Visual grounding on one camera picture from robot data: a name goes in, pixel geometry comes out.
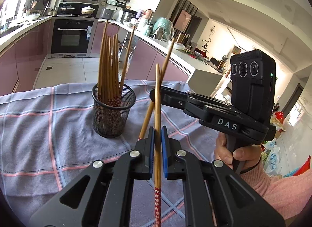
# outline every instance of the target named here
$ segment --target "sweater sleeve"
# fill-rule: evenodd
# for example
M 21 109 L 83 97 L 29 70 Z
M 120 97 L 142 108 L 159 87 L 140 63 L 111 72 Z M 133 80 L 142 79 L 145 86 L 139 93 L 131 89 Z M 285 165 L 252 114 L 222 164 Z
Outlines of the sweater sleeve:
M 241 177 L 284 219 L 299 214 L 312 195 L 312 169 L 296 177 L 270 178 L 260 161 L 254 169 Z

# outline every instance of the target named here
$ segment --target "ribbed cuff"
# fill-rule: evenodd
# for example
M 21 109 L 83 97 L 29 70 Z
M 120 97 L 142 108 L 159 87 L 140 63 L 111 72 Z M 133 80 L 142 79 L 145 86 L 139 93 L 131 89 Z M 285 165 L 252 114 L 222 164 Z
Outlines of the ribbed cuff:
M 254 189 L 264 178 L 268 177 L 263 169 L 262 161 L 259 161 L 255 168 L 249 172 L 241 174 L 240 176 L 248 185 Z

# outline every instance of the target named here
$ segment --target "red patterned chopstick handle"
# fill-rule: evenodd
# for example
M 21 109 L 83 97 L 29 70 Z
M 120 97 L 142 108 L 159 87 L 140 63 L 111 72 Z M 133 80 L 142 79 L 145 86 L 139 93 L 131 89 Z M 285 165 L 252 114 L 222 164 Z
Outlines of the red patterned chopstick handle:
M 155 227 L 160 227 L 160 219 L 161 219 L 161 211 L 160 211 L 160 203 L 161 203 L 161 188 L 155 187 Z

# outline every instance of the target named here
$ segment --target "metal bolt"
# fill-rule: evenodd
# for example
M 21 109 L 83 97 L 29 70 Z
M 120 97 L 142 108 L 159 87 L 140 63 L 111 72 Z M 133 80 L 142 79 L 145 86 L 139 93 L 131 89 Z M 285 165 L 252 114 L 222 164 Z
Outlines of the metal bolt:
M 137 157 L 139 155 L 140 155 L 140 152 L 137 151 L 137 150 L 133 150 L 133 151 L 130 152 L 130 156 L 132 156 L 132 157 Z
M 178 156 L 185 156 L 186 155 L 186 151 L 185 150 L 178 150 L 177 151 L 177 155 Z
M 213 165 L 215 167 L 222 167 L 223 166 L 223 162 L 221 160 L 216 160 L 213 162 Z
M 99 160 L 97 160 L 97 161 L 95 161 L 95 162 L 93 162 L 93 167 L 94 168 L 100 168 L 100 167 L 102 167 L 102 165 L 103 165 L 103 162 L 102 161 L 99 161 Z

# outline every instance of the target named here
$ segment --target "human hand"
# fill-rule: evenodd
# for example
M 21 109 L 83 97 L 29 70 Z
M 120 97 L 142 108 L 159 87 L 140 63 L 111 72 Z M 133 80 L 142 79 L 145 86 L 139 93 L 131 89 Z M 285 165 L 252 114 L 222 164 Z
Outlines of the human hand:
M 222 160 L 233 169 L 233 157 L 239 161 L 246 161 L 243 170 L 255 166 L 261 158 L 261 146 L 252 145 L 241 147 L 232 153 L 227 149 L 227 138 L 224 133 L 219 132 L 216 139 L 215 158 Z

